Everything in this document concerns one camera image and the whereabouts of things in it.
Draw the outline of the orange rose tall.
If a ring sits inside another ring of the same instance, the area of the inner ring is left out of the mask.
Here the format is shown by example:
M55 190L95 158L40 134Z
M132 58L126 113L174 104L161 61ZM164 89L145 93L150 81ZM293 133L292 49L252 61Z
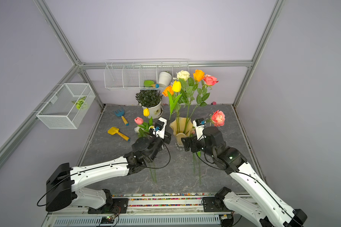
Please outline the orange rose tall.
M204 90L205 84L203 82L203 79L205 77L205 73L202 70L195 70L193 73L193 79L189 78L186 81L186 88L185 88L185 94L186 94L186 102L185 106L187 107L187 116L186 116L186 124L190 122L190 119L196 110L197 107L203 107L205 104L206 98L203 98L203 96L206 94ZM192 113L190 113L190 106L192 102L196 100L197 105L194 107Z

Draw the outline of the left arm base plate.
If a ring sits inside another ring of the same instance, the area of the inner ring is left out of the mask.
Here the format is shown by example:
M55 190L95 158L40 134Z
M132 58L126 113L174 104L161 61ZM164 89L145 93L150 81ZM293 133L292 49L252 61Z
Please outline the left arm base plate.
M129 200L127 198L112 199L110 204L105 204L99 209L89 208L88 214L125 214Z

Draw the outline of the pink tulip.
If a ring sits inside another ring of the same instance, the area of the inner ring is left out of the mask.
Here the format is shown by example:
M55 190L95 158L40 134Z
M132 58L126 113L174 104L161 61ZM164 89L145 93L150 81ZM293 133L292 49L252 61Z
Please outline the pink tulip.
M146 129L142 124L143 124L143 121L144 119L141 118L141 117L137 117L135 119L135 123L137 124L138 127L140 127L140 130L139 130L139 133L140 134L141 132L143 133L149 133L149 129Z

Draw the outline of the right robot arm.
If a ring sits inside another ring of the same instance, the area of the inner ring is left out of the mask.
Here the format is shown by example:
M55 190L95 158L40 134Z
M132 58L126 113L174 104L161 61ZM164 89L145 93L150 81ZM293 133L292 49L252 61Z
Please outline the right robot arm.
M181 141L185 151L209 155L216 168L236 180L256 202L251 203L223 187L215 195L216 204L239 213L258 227L301 227L307 220L301 209L292 208L266 185L239 150L227 146L216 127L198 126L195 136Z

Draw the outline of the yellow tulip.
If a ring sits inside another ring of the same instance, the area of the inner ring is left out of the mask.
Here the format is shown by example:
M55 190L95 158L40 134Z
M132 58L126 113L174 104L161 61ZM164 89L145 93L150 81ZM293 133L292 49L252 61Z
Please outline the yellow tulip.
M146 118L146 120L143 121L143 126L146 129L149 129L151 126L153 126L153 117L150 115L150 110L148 108L143 110L143 116Z
M172 86L167 87L166 92L167 92L167 97L169 100L169 110L170 110L170 118L171 118L179 100L182 97L181 83L179 81L175 81Z

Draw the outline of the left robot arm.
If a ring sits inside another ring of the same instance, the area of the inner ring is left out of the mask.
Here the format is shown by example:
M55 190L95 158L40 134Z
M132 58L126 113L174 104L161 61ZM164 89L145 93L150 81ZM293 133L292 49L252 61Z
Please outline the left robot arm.
M142 137L132 145L132 151L111 161L90 166L70 167L63 163L46 182L44 207L47 212L62 210L68 206L100 209L112 205L111 193L107 189L93 190L88 186L115 177L137 174L147 169L159 151L171 141L171 134Z

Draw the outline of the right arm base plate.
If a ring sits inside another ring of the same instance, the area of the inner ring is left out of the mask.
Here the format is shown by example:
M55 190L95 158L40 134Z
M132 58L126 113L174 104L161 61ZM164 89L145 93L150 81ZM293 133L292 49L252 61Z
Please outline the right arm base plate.
M217 197L203 197L201 204L204 212L222 212L225 210L223 201Z

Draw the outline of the pink rose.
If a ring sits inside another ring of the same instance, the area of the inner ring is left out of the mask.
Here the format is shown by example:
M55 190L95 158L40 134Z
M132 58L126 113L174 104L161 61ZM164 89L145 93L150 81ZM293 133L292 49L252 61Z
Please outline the pink rose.
M222 111L217 110L213 114L211 114L207 119L206 123L210 124L210 126L221 127L225 124L225 115Z
M210 96L210 90L212 89L212 87L214 85L216 85L218 83L218 79L214 76L211 76L211 75L208 75L208 74L205 74L205 77L203 79L203 82L205 84L205 88L206 90L204 90L204 92L206 93L203 98L206 98L206 100L204 101L205 104L203 107L207 106L207 103L206 101L208 100L209 96ZM190 106L190 113L192 113L194 107L197 105L196 103L196 100L194 100Z

